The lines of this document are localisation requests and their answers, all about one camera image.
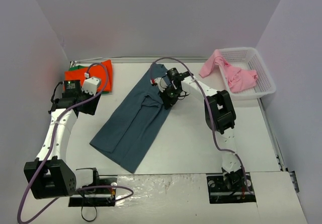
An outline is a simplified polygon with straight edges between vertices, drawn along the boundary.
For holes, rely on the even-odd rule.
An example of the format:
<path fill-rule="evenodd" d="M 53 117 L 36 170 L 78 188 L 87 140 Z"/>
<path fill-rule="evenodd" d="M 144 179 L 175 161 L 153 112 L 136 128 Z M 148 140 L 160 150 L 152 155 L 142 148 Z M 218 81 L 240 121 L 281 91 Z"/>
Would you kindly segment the blue t shirt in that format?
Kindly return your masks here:
<path fill-rule="evenodd" d="M 102 126 L 90 145 L 130 173 L 134 173 L 154 142 L 170 110 L 150 77 L 165 76 L 167 68 L 155 64 L 146 72 Z"/>

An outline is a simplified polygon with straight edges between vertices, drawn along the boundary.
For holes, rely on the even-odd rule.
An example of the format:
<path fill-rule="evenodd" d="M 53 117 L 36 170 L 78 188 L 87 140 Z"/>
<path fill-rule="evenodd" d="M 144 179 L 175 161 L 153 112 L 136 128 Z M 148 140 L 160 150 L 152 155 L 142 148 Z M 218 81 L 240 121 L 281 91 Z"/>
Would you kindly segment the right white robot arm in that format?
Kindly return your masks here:
<path fill-rule="evenodd" d="M 150 82 L 158 87 L 158 95 L 166 109 L 186 96 L 193 96 L 204 104 L 206 124 L 212 131 L 214 145 L 221 154 L 223 184 L 228 190 L 239 187 L 243 165 L 237 154 L 234 134 L 236 113 L 228 91 L 213 89 L 189 71 L 179 73 L 176 68 L 171 68 L 164 77 L 152 79 Z"/>

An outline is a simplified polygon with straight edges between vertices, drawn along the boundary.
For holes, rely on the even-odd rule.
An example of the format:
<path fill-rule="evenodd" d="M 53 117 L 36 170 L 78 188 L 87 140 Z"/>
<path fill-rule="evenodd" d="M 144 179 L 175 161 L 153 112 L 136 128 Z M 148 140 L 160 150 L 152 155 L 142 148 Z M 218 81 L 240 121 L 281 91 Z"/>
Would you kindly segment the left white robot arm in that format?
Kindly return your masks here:
<path fill-rule="evenodd" d="M 71 169 L 66 151 L 78 115 L 94 115 L 100 95 L 101 80 L 91 77 L 84 82 L 67 80 L 60 98 L 52 98 L 49 129 L 43 146 L 34 161 L 27 162 L 24 174 L 34 198 L 72 196 L 84 187 L 90 193 L 100 190 L 101 179 L 96 168 Z"/>

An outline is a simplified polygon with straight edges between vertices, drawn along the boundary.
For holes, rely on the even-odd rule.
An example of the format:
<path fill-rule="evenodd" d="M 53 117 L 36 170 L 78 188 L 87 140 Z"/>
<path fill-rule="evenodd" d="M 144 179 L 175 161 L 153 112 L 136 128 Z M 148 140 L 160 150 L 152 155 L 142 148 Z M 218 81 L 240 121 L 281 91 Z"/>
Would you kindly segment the orange folded t shirt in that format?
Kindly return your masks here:
<path fill-rule="evenodd" d="M 113 88 L 113 67 L 111 60 L 106 60 L 101 62 L 102 65 L 104 65 L 107 69 L 108 72 L 108 82 L 106 87 L 104 88 L 102 94 L 105 93 L 110 93 L 112 92 Z M 80 85 L 83 85 L 83 82 L 85 80 L 85 73 L 87 71 L 88 67 L 79 69 L 79 70 L 74 70 L 74 71 L 66 71 L 64 73 L 64 80 L 65 81 L 72 81 L 72 80 L 80 80 Z M 91 67 L 89 74 L 91 77 L 98 77 L 101 79 L 101 85 L 98 87 L 98 91 L 102 89 L 106 82 L 106 74 L 103 68 L 99 65 L 94 65 Z"/>

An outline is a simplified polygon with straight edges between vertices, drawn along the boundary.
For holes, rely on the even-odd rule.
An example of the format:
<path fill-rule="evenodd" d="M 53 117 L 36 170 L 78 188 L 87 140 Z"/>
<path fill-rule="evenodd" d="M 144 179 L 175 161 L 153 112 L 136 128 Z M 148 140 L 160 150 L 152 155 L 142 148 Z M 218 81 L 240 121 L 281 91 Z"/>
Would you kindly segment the green folded t shirt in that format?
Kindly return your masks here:
<path fill-rule="evenodd" d="M 77 65 L 77 66 L 69 68 L 69 71 L 79 70 L 79 69 L 83 69 L 83 68 L 86 68 L 86 66 Z"/>

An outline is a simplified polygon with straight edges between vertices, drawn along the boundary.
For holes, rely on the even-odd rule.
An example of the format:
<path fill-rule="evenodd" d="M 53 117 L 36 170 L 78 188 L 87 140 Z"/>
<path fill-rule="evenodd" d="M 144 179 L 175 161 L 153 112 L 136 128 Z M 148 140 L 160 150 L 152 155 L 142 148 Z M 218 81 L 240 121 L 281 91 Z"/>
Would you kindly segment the pink t shirt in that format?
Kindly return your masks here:
<path fill-rule="evenodd" d="M 232 93 L 238 93 L 256 86 L 258 79 L 257 71 L 232 66 L 222 56 L 219 49 L 216 49 L 203 64 L 199 71 L 199 76 L 202 78 L 209 76 L 215 70 L 216 66 L 223 71 L 228 87 Z"/>

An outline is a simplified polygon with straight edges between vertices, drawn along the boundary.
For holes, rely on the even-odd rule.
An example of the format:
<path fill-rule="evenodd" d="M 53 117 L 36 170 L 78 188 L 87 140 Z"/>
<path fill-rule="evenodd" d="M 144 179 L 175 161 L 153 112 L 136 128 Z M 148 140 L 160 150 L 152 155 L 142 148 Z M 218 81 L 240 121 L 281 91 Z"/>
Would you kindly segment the white plastic basket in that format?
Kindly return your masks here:
<path fill-rule="evenodd" d="M 232 66 L 245 70 L 255 70 L 258 78 L 253 88 L 230 92 L 233 100 L 253 100 L 272 94 L 276 91 L 275 83 L 260 54 L 252 47 L 223 48 L 219 50 L 223 58 Z"/>

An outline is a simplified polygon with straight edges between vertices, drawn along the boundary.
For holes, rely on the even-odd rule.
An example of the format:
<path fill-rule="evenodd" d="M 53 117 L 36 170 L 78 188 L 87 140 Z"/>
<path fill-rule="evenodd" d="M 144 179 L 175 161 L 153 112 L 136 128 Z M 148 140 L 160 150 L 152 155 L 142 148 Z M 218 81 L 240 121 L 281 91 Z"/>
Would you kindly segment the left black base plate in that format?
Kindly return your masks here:
<path fill-rule="evenodd" d="M 116 176 L 100 176 L 96 183 L 97 185 L 117 185 Z M 91 190 L 81 191 L 81 195 L 75 194 L 69 198 L 68 207 L 112 207 L 115 206 L 116 190 L 111 194 L 109 189 L 96 188 Z"/>

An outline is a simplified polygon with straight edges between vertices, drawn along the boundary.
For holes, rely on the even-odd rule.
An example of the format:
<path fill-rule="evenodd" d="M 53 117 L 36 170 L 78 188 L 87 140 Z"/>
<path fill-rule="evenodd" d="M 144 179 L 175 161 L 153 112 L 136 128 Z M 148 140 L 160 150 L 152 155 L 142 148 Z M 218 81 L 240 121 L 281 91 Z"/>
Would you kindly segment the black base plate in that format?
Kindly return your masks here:
<path fill-rule="evenodd" d="M 100 176 L 96 183 L 97 185 L 117 185 L 116 176 Z M 109 189 L 96 188 L 91 190 L 81 191 L 81 195 L 75 194 L 69 198 L 68 207 L 112 207 L 115 206 L 116 190 L 111 194 Z"/>
<path fill-rule="evenodd" d="M 222 175 L 207 175 L 208 199 L 210 204 L 237 204 L 256 203 L 256 196 L 251 177 L 247 175 L 247 181 L 238 179 L 232 187 L 228 187 Z"/>

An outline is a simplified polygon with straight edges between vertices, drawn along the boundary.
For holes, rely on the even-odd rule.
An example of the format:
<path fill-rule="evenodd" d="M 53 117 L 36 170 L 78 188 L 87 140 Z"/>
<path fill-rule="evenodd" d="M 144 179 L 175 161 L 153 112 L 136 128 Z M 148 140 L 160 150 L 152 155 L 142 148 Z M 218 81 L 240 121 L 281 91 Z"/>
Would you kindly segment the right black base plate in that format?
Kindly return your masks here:
<path fill-rule="evenodd" d="M 222 175 L 207 175 L 208 199 L 210 204 L 237 204 L 256 203 L 256 196 L 251 177 L 247 175 L 247 181 L 238 179 L 232 187 L 228 187 Z"/>

